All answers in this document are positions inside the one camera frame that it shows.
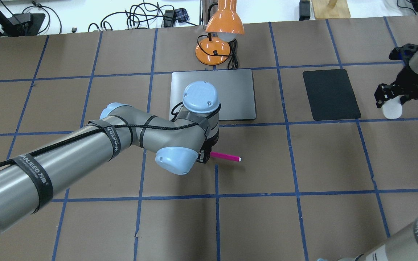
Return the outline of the pink pen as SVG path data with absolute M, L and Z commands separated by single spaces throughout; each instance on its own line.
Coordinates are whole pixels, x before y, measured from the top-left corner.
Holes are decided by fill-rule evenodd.
M 234 162 L 241 162 L 242 161 L 242 158 L 239 157 L 239 156 L 228 155 L 228 154 L 218 153 L 218 152 L 211 152 L 210 156 L 215 157 L 215 158 L 219 158 L 219 159 L 234 161 Z

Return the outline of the silver closed notebook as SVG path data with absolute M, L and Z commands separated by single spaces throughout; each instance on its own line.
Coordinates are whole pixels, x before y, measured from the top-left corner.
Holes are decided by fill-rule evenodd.
M 251 69 L 173 72 L 169 110 L 182 101 L 184 89 L 192 82 L 206 81 L 218 92 L 222 108 L 220 121 L 255 120 L 257 108 Z

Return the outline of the black mousepad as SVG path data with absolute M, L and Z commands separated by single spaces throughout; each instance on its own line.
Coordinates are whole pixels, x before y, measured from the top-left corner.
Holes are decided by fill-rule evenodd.
M 302 75 L 315 121 L 361 118 L 347 70 L 304 71 Z

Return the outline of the wooden stand with base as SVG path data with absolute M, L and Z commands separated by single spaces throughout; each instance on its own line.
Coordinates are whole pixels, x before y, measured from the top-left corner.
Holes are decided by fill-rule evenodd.
M 316 20 L 350 18 L 347 0 L 311 0 Z

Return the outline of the black power adapter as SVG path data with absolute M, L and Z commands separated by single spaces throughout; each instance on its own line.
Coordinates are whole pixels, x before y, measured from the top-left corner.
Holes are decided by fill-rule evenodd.
M 311 2 L 310 0 L 300 0 L 298 4 L 299 21 L 310 20 L 311 18 Z

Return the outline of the orange desk lamp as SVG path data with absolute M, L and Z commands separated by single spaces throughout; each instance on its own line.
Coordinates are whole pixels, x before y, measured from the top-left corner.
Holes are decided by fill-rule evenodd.
M 206 66 L 218 66 L 234 57 L 234 41 L 245 34 L 236 0 L 203 0 L 204 34 L 196 40 L 195 55 Z

